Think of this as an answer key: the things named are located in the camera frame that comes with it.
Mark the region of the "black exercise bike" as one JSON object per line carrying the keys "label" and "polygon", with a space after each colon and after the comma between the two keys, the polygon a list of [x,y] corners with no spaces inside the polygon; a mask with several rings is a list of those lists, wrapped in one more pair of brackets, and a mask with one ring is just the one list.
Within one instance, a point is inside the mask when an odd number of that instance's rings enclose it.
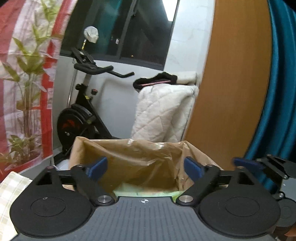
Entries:
{"label": "black exercise bike", "polygon": [[134,75],[134,72],[117,73],[113,70],[113,66],[97,66],[93,57],[83,49],[72,48],[71,51],[72,57],[76,60],[71,86],[74,86],[78,71],[85,73],[85,77],[82,83],[75,86],[78,91],[75,102],[67,104],[67,107],[61,111],[57,119],[57,134],[62,145],[62,152],[58,155],[60,159],[66,159],[70,156],[76,137],[116,139],[109,132],[92,104],[92,99],[98,93],[98,90],[92,89],[91,95],[87,95],[92,76],[108,73],[115,77],[128,78]]}

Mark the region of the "black pink-striped garment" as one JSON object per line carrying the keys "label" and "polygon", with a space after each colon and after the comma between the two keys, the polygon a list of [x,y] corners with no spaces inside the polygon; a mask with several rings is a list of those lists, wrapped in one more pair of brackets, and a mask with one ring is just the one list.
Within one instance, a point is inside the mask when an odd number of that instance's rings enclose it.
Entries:
{"label": "black pink-striped garment", "polygon": [[175,85],[177,83],[177,75],[171,75],[166,72],[157,74],[152,78],[139,78],[133,82],[133,88],[135,90],[142,90],[146,86],[152,86],[156,84],[170,84]]}

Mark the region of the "red plant printed backdrop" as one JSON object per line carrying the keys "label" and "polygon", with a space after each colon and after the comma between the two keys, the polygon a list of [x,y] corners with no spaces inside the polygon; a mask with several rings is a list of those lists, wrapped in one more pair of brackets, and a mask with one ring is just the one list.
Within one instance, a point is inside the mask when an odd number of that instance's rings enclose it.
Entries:
{"label": "red plant printed backdrop", "polygon": [[1,1],[1,178],[53,153],[52,102],[75,1]]}

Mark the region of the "teal curtain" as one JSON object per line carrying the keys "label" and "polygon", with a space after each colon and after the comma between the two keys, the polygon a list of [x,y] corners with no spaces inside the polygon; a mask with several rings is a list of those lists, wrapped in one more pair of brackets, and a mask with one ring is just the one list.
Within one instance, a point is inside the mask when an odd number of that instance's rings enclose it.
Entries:
{"label": "teal curtain", "polygon": [[271,66],[265,103],[244,155],[267,154],[295,161],[295,1],[268,1]]}

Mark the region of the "checked bunny tablecloth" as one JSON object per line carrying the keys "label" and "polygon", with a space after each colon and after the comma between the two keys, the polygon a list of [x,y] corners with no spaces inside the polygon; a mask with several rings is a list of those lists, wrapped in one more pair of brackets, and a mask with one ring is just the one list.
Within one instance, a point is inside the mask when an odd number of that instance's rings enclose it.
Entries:
{"label": "checked bunny tablecloth", "polygon": [[0,192],[0,240],[11,240],[17,235],[10,218],[10,207],[31,182],[30,178],[16,172],[10,172],[2,181]]}

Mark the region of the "brown cardboard box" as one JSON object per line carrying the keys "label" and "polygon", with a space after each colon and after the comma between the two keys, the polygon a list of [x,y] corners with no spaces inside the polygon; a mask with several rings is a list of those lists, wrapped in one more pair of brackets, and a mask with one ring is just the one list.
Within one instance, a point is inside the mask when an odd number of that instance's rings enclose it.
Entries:
{"label": "brown cardboard box", "polygon": [[184,159],[215,165],[215,162],[187,141],[153,143],[146,140],[89,140],[77,137],[72,147],[69,167],[89,165],[106,157],[107,171],[98,184],[115,196],[114,190],[127,185],[153,196],[159,192],[185,191],[193,181],[184,170]]}

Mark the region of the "dark window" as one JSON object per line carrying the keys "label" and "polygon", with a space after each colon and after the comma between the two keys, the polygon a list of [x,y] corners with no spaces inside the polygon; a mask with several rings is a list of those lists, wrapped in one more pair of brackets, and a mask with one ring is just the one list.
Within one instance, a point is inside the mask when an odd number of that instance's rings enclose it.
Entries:
{"label": "dark window", "polygon": [[[179,1],[108,0],[77,1],[62,42],[62,56],[73,47],[85,47],[95,59],[163,70]],[[84,37],[96,27],[97,42]]]}

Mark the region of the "white quilted blanket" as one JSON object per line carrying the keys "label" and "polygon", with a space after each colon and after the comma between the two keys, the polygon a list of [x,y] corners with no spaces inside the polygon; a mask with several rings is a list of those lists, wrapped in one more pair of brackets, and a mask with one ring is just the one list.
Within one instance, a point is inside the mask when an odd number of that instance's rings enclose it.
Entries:
{"label": "white quilted blanket", "polygon": [[196,85],[157,84],[138,94],[133,140],[180,142],[199,89]]}

